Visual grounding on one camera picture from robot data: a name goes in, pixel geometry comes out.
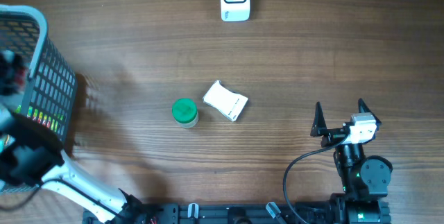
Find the haribo gummy bag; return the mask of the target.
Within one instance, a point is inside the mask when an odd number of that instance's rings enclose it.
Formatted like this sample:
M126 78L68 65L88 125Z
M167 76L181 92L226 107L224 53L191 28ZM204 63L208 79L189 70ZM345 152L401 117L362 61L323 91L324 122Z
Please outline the haribo gummy bag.
M54 109L52 113L47 113L44 110L39 110L37 107L24 107L18 105L15 112L18 114L24 112L24 115L27 118L46 126L48 129L59 135L60 139L62 139L62 136L67 133L67 113L58 107Z

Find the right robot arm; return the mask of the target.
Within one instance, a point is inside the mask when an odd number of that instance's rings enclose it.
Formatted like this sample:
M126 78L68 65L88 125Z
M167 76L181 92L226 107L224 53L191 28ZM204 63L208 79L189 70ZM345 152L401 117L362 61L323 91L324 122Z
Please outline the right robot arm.
M363 99L358 112L340 128L328 128L320 103L315 106L310 135L321 137L323 148L334 149L334 163L343 185L343 193L333 193L326 210L330 223L391 222L388 196L393 165L387 159L364 154L364 145L376 138L382 122Z

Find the green lid plastic jar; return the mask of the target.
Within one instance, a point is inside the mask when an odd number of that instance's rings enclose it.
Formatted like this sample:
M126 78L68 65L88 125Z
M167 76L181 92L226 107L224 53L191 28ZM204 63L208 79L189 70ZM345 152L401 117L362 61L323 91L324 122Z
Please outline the green lid plastic jar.
M198 109L190 98L180 98L172 106L174 120L182 128L193 128L198 123Z

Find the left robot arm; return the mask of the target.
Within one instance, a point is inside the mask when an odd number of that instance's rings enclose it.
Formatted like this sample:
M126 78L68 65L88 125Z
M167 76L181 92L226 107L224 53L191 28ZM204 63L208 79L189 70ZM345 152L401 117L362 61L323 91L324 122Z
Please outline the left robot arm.
M1 110L1 134L13 139L1 151L1 180L58 193L82 206L84 223L147 223L149 213L132 195L109 187L77 165L56 134L13 110Z

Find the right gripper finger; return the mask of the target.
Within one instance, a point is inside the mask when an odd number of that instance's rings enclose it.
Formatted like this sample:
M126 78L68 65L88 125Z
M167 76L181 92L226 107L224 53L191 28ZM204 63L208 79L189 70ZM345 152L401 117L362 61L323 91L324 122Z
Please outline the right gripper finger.
M358 111L359 113L370 113L374 117L376 121L376 125L380 126L382 122L379 120L379 118L368 108L368 106L365 104L364 100L360 98L358 100Z
M311 136L324 136L327 134L327 125L323 116L321 103L315 104L314 121L311 127Z

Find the white tissue pack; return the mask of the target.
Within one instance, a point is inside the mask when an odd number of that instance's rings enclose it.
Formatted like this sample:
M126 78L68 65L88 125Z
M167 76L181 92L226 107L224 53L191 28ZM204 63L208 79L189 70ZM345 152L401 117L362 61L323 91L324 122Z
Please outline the white tissue pack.
M248 97L231 92L222 86L220 80L216 80L205 93L203 102L214 107L231 122L234 122L247 104Z

